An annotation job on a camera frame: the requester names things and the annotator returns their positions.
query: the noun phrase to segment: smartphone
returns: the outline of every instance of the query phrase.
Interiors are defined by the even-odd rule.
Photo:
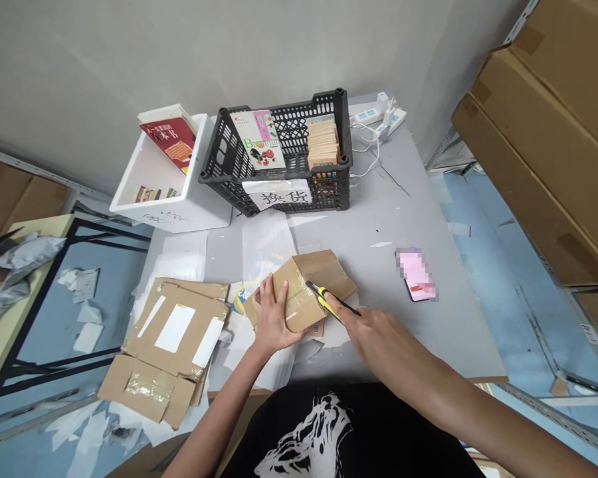
[[[437,289],[427,271],[421,249],[399,249],[397,265],[401,269],[401,275],[414,302],[436,298]]]

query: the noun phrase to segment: box cutter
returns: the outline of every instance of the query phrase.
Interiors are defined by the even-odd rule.
[[[326,292],[330,292],[330,291],[327,290],[325,287],[319,287],[318,285],[312,283],[311,281],[306,281],[306,285],[317,295],[317,299],[318,299],[319,303],[323,307],[325,307],[332,315],[334,315],[339,322],[341,322],[341,319],[339,318],[339,316],[334,313],[334,310],[332,310],[332,307],[330,307],[330,304],[328,303],[328,301],[326,301],[326,297],[325,297]],[[347,303],[343,302],[336,295],[334,295],[334,298],[337,299],[341,303],[341,305],[348,308],[353,314],[361,317],[361,314],[359,313],[359,311],[350,307]]]

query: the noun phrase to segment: gray table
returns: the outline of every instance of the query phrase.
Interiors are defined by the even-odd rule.
[[[375,94],[352,98],[349,103],[373,99]],[[353,148],[364,149],[365,145],[358,139],[358,132],[353,131]],[[362,174],[373,159],[369,153],[355,153],[352,172]],[[357,285],[362,305],[396,314],[436,355],[473,382],[507,381],[494,339],[407,125],[401,125],[381,145],[381,163],[384,169],[379,167],[363,178],[351,180],[358,186],[351,189],[349,210],[298,214],[328,215],[290,229],[298,253],[332,249]],[[237,214],[233,210],[228,228],[208,232],[205,281],[231,283],[243,278],[241,228],[248,219]],[[186,235],[178,234],[176,241],[169,242],[184,245]],[[148,271],[155,254],[179,251],[173,247],[162,251],[167,236],[170,234],[155,231],[145,266]],[[392,244],[370,247],[378,242]],[[395,262],[396,248],[407,246],[422,248],[439,291],[436,301],[411,301]],[[220,349],[213,361],[212,389],[220,388],[231,373],[222,365],[226,354],[226,350]],[[322,349],[308,362],[296,365],[291,381],[325,379],[376,380],[350,342]]]

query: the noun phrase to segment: floor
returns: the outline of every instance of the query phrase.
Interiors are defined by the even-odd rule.
[[[489,178],[476,171],[431,176],[454,241],[510,383],[533,396],[551,396],[556,370],[598,382],[598,359],[514,215]],[[499,399],[598,464],[598,451],[494,387]],[[559,408],[598,428],[598,406]]]
[[[490,329],[508,370],[510,382],[534,396],[548,396],[553,373],[559,368],[598,382],[598,360],[577,322],[547,275],[528,239],[489,179],[478,173],[461,178],[454,173],[433,177],[435,192],[448,222],[457,224],[454,238],[479,297]],[[134,232],[147,234],[145,230]],[[135,252],[72,248],[63,267],[100,267],[94,305],[104,311],[104,335],[96,350],[114,347],[122,340],[130,309],[131,291],[139,279],[144,258]],[[49,294],[44,325],[32,330],[23,349],[25,359],[56,359],[70,355],[79,327],[78,309],[62,286]],[[81,386],[95,391],[105,370],[38,387],[0,399],[0,413],[36,399]],[[579,453],[598,464],[598,451],[569,432],[533,412],[507,393],[494,388],[505,403],[533,419]],[[598,407],[561,409],[587,425],[598,427]],[[0,476],[63,478],[77,442],[51,452],[50,433],[44,427],[0,443]],[[135,450],[146,444],[140,439]],[[102,478],[124,460],[119,443],[102,446],[92,478]]]

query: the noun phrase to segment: gray wall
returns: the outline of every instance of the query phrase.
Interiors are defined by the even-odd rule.
[[[396,91],[425,160],[525,3],[0,0],[0,149],[112,194],[142,111],[214,114],[342,86]]]

